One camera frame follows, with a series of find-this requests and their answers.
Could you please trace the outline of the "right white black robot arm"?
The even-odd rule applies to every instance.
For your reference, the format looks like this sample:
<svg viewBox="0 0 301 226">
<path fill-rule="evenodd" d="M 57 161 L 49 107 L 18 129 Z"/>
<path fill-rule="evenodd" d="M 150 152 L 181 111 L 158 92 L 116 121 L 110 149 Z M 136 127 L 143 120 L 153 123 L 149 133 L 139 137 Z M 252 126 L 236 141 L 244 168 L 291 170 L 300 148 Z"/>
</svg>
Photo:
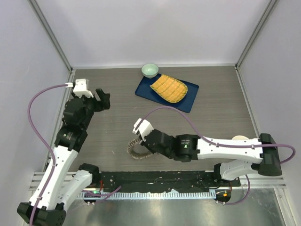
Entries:
<svg viewBox="0 0 301 226">
<path fill-rule="evenodd" d="M 278 150 L 269 134 L 246 140 L 201 138 L 198 135 L 169 136 L 157 129 L 139 136 L 141 145 L 151 153 L 159 153 L 181 162 L 204 159 L 229 159 L 230 162 L 214 165 L 213 182 L 218 186 L 246 175 L 282 175 Z"/>
</svg>

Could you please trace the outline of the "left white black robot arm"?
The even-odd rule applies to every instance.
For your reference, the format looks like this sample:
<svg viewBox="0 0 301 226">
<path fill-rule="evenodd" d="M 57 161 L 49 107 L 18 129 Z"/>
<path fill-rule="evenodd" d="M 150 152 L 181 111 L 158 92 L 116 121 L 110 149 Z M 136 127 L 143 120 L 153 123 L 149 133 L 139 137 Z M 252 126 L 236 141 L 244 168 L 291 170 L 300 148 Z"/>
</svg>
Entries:
<svg viewBox="0 0 301 226">
<path fill-rule="evenodd" d="M 96 112 L 110 108 L 110 94 L 96 89 L 91 92 L 72 92 L 72 99 L 65 103 L 62 127 L 58 131 L 51 150 L 51 161 L 44 176 L 28 202 L 17 208 L 19 216 L 31 226 L 61 226 L 66 213 L 77 196 L 88 186 L 97 187 L 99 168 L 84 163 L 71 181 L 64 185 L 65 176 L 78 156 L 87 138 L 87 128 Z"/>
</svg>

